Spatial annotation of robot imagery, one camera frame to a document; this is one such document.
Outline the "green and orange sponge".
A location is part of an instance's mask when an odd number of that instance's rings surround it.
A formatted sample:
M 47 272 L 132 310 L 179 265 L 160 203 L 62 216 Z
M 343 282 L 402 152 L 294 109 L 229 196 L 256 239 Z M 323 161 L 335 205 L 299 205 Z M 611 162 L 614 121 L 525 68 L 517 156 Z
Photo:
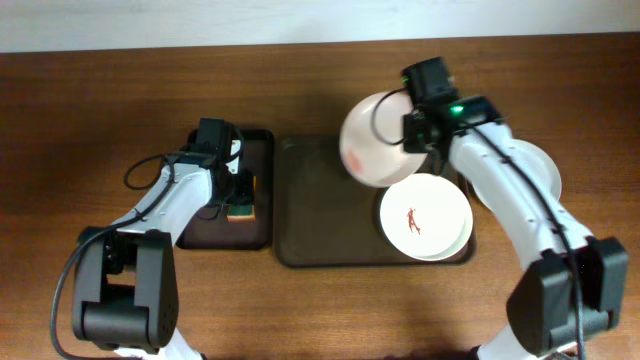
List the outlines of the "green and orange sponge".
M 255 215 L 256 177 L 248 175 L 237 183 L 232 199 L 228 201 L 227 220 L 229 222 L 251 222 Z

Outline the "white plate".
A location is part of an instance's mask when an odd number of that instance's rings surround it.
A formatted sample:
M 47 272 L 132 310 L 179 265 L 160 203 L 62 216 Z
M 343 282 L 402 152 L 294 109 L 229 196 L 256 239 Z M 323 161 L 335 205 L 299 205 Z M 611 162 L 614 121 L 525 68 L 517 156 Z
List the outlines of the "white plate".
M 348 173 L 375 188 L 389 187 L 418 171 L 426 155 L 408 154 L 402 145 L 387 145 L 371 129 L 371 115 L 386 95 L 379 92 L 357 103 L 348 113 L 339 136 L 339 152 Z M 402 118 L 412 110 L 409 96 L 396 93 L 384 99 L 375 115 L 375 128 L 388 142 L 402 139 Z
M 467 245 L 473 216 L 467 197 L 451 181 L 413 174 L 384 193 L 379 220 L 401 253 L 426 262 L 452 257 Z

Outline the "pale blue-white plate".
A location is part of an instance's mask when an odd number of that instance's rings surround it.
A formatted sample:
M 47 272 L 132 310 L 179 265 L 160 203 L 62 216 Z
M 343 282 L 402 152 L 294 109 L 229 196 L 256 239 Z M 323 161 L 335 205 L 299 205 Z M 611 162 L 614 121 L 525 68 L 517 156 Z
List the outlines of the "pale blue-white plate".
M 521 168 L 531 173 L 531 178 L 543 185 L 552 197 L 559 201 L 562 192 L 562 179 L 555 162 L 541 148 L 533 143 L 513 139 L 507 155 L 517 155 L 521 159 Z

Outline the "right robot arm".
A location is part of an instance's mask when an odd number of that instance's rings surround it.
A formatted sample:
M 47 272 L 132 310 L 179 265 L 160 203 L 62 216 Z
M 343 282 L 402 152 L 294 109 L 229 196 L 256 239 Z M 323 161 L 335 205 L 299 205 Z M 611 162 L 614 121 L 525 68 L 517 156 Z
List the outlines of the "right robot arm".
M 404 150 L 436 156 L 482 193 L 524 269 L 507 325 L 469 358 L 565 358 L 568 348 L 585 358 L 586 341 L 619 323 L 628 252 L 614 237 L 596 238 L 535 182 L 503 116 L 485 96 L 461 97 L 442 58 L 401 77 L 413 107 L 403 118 Z

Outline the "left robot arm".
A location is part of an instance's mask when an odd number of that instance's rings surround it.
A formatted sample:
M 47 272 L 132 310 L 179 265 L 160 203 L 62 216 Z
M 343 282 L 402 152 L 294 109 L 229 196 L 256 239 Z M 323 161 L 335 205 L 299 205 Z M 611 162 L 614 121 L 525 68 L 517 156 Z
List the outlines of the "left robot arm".
M 144 197 L 106 227 L 78 237 L 64 275 L 74 277 L 71 328 L 116 359 L 200 359 L 177 328 L 174 247 L 205 207 L 251 205 L 254 178 L 240 167 L 245 140 L 222 119 L 203 118 L 186 145 L 157 155 Z

